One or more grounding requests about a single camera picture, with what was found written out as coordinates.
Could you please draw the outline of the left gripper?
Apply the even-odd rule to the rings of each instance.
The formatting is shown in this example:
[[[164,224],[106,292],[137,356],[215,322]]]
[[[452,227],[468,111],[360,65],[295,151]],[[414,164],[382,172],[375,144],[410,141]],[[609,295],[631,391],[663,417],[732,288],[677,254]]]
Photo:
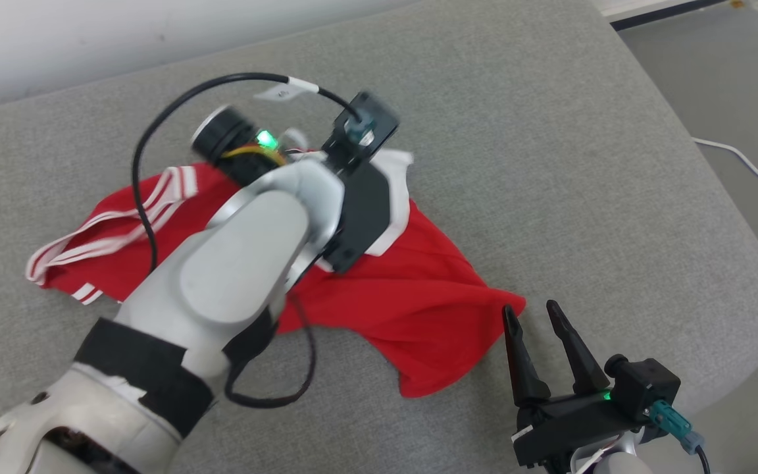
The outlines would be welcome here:
[[[339,228],[324,250],[334,273],[344,274],[366,254],[390,224],[388,179],[373,164],[361,165],[345,180]]]

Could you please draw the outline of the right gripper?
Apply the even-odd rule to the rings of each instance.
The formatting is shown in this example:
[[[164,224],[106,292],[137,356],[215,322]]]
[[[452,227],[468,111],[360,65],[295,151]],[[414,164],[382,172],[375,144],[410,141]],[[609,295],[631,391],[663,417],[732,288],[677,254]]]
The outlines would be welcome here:
[[[574,471],[572,456],[580,449],[608,442],[644,426],[644,414],[626,411],[607,389],[610,381],[580,333],[555,300],[545,303],[555,335],[563,343],[574,383],[572,396],[550,399],[523,341],[514,308],[502,309],[503,338],[517,412],[513,450],[518,464],[546,471]]]

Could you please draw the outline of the red shirt with white sleeves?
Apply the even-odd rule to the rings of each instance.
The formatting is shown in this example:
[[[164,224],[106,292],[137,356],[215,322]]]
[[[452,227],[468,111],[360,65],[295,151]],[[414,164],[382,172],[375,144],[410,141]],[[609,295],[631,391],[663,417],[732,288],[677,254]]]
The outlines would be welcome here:
[[[461,380],[502,335],[502,310],[520,295],[488,287],[457,246],[409,198],[413,154],[383,149],[372,159],[388,178],[392,225],[345,274],[318,262],[295,293],[313,326],[345,328],[397,369],[404,397],[429,396]],[[124,187],[71,233],[40,247],[25,277],[89,304],[124,301],[147,276],[150,246],[134,195]]]

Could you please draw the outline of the grey fabric sofa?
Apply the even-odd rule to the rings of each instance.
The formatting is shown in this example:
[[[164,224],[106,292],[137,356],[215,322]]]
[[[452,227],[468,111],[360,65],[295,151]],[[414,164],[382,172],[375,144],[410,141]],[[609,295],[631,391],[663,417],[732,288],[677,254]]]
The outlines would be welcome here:
[[[0,106],[0,416],[70,366],[99,316],[24,267],[130,183],[145,127],[210,78],[273,72],[369,90],[413,152],[409,189],[492,287],[523,295],[538,374],[571,392],[545,301],[590,350],[656,358],[686,415],[758,368],[758,241],[691,134],[586,0],[424,0]],[[318,329],[318,372],[280,410],[219,402],[178,474],[520,474],[501,336],[467,376],[407,400],[352,332]]]

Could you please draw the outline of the white and black baseboard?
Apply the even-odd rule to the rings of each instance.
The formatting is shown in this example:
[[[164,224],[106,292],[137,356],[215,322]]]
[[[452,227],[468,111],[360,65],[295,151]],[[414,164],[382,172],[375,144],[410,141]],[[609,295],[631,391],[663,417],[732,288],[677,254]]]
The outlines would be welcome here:
[[[729,0],[592,0],[613,30],[622,31]]]

